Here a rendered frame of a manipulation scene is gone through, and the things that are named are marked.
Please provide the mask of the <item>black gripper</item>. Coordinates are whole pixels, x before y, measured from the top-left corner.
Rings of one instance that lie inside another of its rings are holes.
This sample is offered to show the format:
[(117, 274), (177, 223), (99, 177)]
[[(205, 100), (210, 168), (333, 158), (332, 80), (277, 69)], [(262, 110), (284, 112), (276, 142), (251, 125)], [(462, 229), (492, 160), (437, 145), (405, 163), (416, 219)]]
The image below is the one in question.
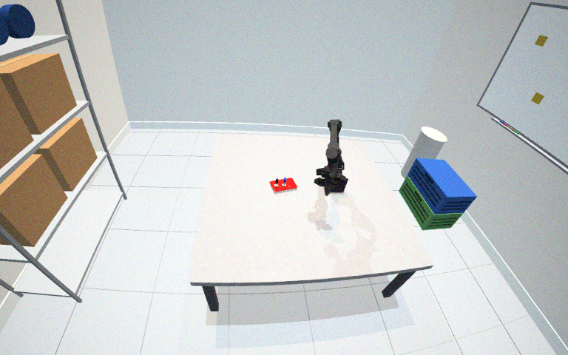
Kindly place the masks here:
[[(341, 183), (346, 183), (346, 176), (339, 173), (338, 168), (335, 166), (328, 166), (331, 167), (331, 176), (324, 175), (324, 179), (316, 178), (314, 179), (314, 183), (318, 186), (325, 188), (325, 196), (328, 196), (331, 191), (337, 186), (337, 181), (341, 180)], [(337, 174), (338, 173), (338, 174)]]

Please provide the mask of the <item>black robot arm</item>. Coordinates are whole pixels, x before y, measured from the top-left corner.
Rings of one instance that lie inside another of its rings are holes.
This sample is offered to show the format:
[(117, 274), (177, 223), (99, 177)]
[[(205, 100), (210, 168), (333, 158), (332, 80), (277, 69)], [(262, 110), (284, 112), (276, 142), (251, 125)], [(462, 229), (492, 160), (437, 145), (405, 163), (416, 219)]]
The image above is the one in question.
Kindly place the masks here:
[(342, 159), (342, 150), (339, 148), (339, 132), (341, 131), (342, 121), (340, 119), (330, 120), (328, 122), (328, 128), (330, 128), (331, 136), (330, 136), (330, 143), (328, 144), (328, 148), (325, 150), (325, 156), (327, 158), (327, 166), (324, 168), (317, 169), (317, 176), (321, 175), (322, 178), (324, 175), (331, 176), (331, 167), (328, 166), (335, 166), (338, 169), (339, 173), (342, 174), (342, 170), (345, 170), (345, 162)]

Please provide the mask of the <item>red circuit board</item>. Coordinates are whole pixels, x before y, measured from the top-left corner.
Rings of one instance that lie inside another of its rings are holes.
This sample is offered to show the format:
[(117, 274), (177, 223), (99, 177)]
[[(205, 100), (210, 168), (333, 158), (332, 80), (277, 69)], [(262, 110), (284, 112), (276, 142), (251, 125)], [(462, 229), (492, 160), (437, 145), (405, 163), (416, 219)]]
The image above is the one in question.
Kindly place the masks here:
[(284, 177), (284, 179), (279, 180), (279, 178), (276, 178), (276, 180), (273, 181), (269, 181), (274, 193), (275, 192), (279, 192), (279, 191), (283, 191), (283, 190), (287, 190), (287, 189), (295, 189), (298, 188), (296, 183), (294, 182), (294, 180), (291, 178), (286, 178)]

